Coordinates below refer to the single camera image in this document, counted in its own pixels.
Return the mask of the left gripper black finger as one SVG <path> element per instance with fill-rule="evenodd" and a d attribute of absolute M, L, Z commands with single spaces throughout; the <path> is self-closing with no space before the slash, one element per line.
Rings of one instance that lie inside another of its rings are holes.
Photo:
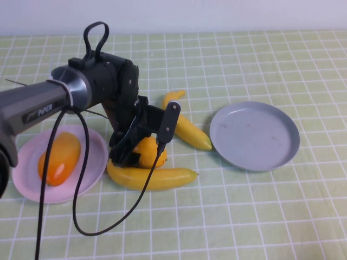
<path fill-rule="evenodd" d="M 126 158 L 126 166 L 138 166 L 140 156 L 140 153 L 131 152 Z"/>
<path fill-rule="evenodd" d="M 127 165 L 126 151 L 123 148 L 112 147 L 109 152 L 109 158 L 116 166 L 125 167 Z"/>

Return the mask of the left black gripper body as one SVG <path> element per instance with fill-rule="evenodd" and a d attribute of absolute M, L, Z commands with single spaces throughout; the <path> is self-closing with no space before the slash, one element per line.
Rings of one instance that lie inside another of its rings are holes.
<path fill-rule="evenodd" d="M 164 111 L 150 105 L 146 96 L 138 95 L 130 106 L 110 101 L 111 152 L 132 152 L 145 137 L 158 132 L 163 115 Z"/>

